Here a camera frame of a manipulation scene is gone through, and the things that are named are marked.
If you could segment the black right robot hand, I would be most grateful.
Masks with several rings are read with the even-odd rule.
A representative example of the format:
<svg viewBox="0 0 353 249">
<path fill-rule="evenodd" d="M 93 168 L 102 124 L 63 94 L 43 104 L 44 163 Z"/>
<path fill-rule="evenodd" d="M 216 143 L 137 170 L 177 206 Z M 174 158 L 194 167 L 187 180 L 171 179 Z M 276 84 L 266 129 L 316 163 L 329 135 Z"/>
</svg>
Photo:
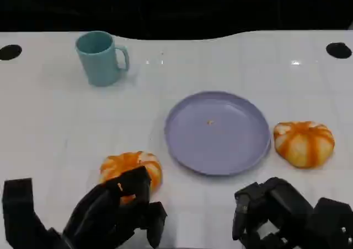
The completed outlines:
<svg viewBox="0 0 353 249">
<path fill-rule="evenodd" d="M 313 207 L 289 182 L 272 177 L 234 194 L 232 238 L 245 248 L 352 248 L 352 208 L 320 198 Z"/>
</svg>

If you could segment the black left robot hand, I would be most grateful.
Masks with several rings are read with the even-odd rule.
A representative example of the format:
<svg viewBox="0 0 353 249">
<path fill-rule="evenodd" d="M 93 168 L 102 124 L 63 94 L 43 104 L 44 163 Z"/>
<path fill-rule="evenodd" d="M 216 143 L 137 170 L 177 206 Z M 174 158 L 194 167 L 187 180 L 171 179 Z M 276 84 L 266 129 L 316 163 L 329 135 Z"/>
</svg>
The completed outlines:
<svg viewBox="0 0 353 249">
<path fill-rule="evenodd" d="M 161 242 L 167 213 L 150 201 L 151 179 L 144 166 L 92 188 L 76 205 L 65 228 L 46 229 L 34 210 L 30 178 L 6 180 L 2 206 L 6 240 L 12 248 L 118 248 L 147 231 L 152 248 Z"/>
</svg>

